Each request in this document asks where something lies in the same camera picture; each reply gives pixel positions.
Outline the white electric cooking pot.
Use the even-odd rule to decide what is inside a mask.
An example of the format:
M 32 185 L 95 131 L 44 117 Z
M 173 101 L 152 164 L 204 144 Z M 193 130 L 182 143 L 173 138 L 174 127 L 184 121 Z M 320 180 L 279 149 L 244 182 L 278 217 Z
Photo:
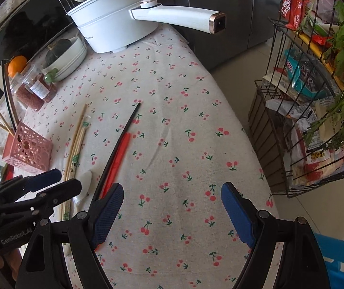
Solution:
M 86 0 L 67 13 L 96 53 L 119 52 L 151 34 L 159 23 L 216 34 L 226 15 L 204 8 L 162 5 L 157 0 Z

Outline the dark green pumpkin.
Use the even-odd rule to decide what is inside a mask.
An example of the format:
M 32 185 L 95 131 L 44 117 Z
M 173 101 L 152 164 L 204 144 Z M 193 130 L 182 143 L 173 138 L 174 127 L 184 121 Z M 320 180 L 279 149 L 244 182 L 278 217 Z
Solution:
M 46 65 L 52 65 L 71 45 L 72 43 L 68 39 L 60 39 L 55 44 L 49 45 L 49 51 L 45 56 Z

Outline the black chopstick with gold end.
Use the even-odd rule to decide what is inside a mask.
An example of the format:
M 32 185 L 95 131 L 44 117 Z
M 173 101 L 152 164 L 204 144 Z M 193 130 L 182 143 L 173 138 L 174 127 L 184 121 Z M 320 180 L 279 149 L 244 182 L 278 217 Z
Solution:
M 9 75 L 8 75 L 8 66 L 9 66 L 10 60 L 3 59 L 1 62 L 2 67 L 2 83 L 4 88 L 4 95 L 6 100 L 6 105 L 8 109 L 8 113 L 10 116 L 10 120 L 13 126 L 13 129 L 16 130 L 18 124 L 19 124 L 19 118 L 15 109 L 13 97 L 12 97 L 12 91 L 10 88 L 10 81 L 9 81 Z

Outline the curved black chopstick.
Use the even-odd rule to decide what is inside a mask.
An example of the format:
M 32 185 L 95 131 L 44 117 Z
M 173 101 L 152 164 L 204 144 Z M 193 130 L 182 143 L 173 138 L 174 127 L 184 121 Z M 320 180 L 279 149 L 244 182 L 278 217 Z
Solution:
M 110 190 L 110 188 L 113 186 L 114 180 L 119 171 L 119 167 L 121 165 L 124 154 L 129 144 L 130 133 L 128 132 L 128 130 L 130 128 L 132 121 L 134 120 L 135 115 L 138 113 L 140 106 L 141 103 L 138 102 L 129 120 L 122 129 L 121 135 L 113 148 L 113 151 L 107 161 L 107 164 L 105 165 L 105 168 L 98 182 L 91 202 L 103 199 Z

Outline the black microwave oven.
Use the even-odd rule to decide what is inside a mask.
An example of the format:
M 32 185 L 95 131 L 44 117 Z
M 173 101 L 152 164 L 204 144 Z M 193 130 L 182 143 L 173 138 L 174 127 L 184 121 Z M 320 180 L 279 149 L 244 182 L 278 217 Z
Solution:
M 74 0 L 26 0 L 0 26 L 0 63 L 22 55 L 34 58 L 67 29 L 75 26 L 67 15 Z

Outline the pink perforated plastic utensil basket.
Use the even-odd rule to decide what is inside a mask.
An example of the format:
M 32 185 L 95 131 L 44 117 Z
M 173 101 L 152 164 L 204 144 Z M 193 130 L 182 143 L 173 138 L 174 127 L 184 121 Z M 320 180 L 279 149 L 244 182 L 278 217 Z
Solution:
M 2 160 L 31 174 L 49 170 L 53 143 L 44 138 L 22 121 L 15 134 L 8 135 L 2 153 Z

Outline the blue plastic stool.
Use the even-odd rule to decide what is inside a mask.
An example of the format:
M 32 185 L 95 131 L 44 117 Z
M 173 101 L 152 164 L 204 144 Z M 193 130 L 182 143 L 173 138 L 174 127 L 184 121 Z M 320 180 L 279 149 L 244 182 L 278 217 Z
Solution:
M 325 260 L 331 288 L 344 288 L 344 240 L 314 235 Z

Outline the cherry print tablecloth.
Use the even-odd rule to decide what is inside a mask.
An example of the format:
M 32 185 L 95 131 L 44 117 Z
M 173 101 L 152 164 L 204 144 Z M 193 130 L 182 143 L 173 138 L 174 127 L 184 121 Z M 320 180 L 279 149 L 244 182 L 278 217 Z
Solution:
M 232 182 L 277 214 L 263 170 L 214 78 L 171 26 L 120 53 L 89 51 L 35 112 L 19 119 L 53 143 L 66 167 L 78 120 L 89 116 L 77 174 L 94 190 L 125 124 L 130 143 L 116 180 L 124 201 L 96 251 L 115 288 L 231 288 L 249 257 L 220 197 Z

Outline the small green jade ornament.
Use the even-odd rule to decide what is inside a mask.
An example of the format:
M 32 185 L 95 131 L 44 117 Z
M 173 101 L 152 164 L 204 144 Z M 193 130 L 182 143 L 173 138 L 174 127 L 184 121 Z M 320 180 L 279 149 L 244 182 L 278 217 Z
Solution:
M 44 77 L 44 80 L 47 84 L 52 84 L 55 82 L 55 77 L 58 73 L 58 69 L 57 68 L 54 68 L 52 69 L 51 71 L 49 71 L 45 77 Z

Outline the orange tangerine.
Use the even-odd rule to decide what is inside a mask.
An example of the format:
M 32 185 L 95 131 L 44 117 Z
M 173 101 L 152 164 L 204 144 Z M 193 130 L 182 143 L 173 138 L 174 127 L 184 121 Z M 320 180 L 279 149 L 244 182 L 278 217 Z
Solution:
M 8 64 L 8 76 L 13 78 L 17 73 L 21 73 L 27 64 L 27 58 L 18 55 L 12 58 Z

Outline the jar of dried red dates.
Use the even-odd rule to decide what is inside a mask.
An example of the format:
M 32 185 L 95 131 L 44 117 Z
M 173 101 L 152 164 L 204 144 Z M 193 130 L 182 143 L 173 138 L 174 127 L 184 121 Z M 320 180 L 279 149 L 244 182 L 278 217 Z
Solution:
M 53 84 L 48 84 L 42 73 L 27 77 L 25 85 L 46 103 L 52 101 L 57 93 L 56 87 Z

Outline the light bamboo chopstick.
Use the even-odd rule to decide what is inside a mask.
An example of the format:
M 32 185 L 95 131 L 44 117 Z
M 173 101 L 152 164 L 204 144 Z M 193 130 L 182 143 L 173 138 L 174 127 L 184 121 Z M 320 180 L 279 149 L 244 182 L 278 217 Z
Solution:
M 81 110 L 79 119 L 78 119 L 76 127 L 75 127 L 76 129 L 74 131 L 74 135 L 73 135 L 73 137 L 71 139 L 72 143 L 71 143 L 71 146 L 70 146 L 68 160 L 67 160 L 66 165 L 65 165 L 63 180 L 67 180 L 68 179 L 68 174 L 69 174 L 69 170 L 70 170 L 70 166 L 71 166 L 71 160 L 72 160 L 72 157 L 73 157 L 74 147 L 76 145 L 77 136 L 78 136 L 79 129 L 81 127 L 81 123 L 83 121 L 86 109 L 87 109 L 87 104 L 85 104 L 83 106 L 82 110 Z

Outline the disposable chopsticks pair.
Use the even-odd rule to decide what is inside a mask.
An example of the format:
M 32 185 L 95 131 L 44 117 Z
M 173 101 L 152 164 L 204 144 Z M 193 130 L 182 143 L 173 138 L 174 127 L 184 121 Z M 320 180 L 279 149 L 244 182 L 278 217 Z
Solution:
M 84 116 L 83 121 L 81 123 L 81 127 L 79 129 L 67 180 L 74 178 L 76 175 L 76 171 L 79 166 L 79 156 L 80 156 L 83 140 L 85 137 L 85 133 L 89 127 L 90 127 L 90 116 L 86 115 Z M 71 208 L 71 200 L 67 200 L 66 202 L 62 203 L 61 208 L 60 208 L 61 220 L 68 220 L 70 218 L 70 208 Z

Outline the stacked white bowls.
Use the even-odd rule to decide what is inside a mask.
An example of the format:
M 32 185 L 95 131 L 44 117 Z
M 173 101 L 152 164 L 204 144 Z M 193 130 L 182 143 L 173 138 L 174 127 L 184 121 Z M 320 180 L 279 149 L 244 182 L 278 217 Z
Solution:
M 56 61 L 48 67 L 42 69 L 44 74 L 53 70 L 57 73 L 53 77 L 53 82 L 60 82 L 71 75 L 84 61 L 87 55 L 87 45 L 79 36 L 70 39 L 71 46 Z

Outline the jar of red goji berries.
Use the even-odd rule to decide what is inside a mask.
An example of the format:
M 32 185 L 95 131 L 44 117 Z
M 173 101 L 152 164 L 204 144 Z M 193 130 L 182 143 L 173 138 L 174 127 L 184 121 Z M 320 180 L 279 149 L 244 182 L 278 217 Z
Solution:
M 15 86 L 15 95 L 24 105 L 33 111 L 39 111 L 44 105 L 44 101 L 35 93 L 29 91 L 24 84 L 17 84 Z

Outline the red plastic chopstick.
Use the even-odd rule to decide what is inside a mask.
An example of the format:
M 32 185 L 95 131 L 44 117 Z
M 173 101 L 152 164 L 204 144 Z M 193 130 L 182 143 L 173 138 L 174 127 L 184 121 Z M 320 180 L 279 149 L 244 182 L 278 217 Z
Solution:
M 100 199 L 103 199 L 105 195 L 108 193 L 108 191 L 110 190 L 110 188 L 112 187 L 115 181 L 116 175 L 119 172 L 119 168 L 125 156 L 129 142 L 130 142 L 130 133 L 126 132 L 123 138 L 121 139 L 121 141 L 119 142 L 119 146 L 114 153 L 113 162 L 109 166 L 108 176 L 106 177 L 104 181 L 103 188 L 100 193 Z

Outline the thick light wooden chopstick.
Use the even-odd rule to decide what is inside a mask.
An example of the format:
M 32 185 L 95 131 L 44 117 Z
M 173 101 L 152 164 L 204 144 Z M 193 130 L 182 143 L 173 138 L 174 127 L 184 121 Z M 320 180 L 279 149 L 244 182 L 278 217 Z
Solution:
M 12 136 L 14 135 L 14 130 L 9 126 L 8 122 L 5 120 L 4 116 L 0 112 L 0 119 L 2 121 L 2 124 L 5 126 L 6 130 L 11 134 Z

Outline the white ceramic soup spoon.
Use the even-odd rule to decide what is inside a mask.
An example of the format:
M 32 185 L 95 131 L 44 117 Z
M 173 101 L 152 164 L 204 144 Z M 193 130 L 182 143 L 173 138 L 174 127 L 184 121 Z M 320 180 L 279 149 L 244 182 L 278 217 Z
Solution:
M 88 194 L 92 180 L 92 172 L 90 170 L 85 171 L 85 173 L 82 174 L 78 178 L 78 180 L 81 183 L 81 191 L 77 196 L 73 197 L 72 199 L 74 205 L 74 214 L 77 214 L 79 212 L 79 207 Z

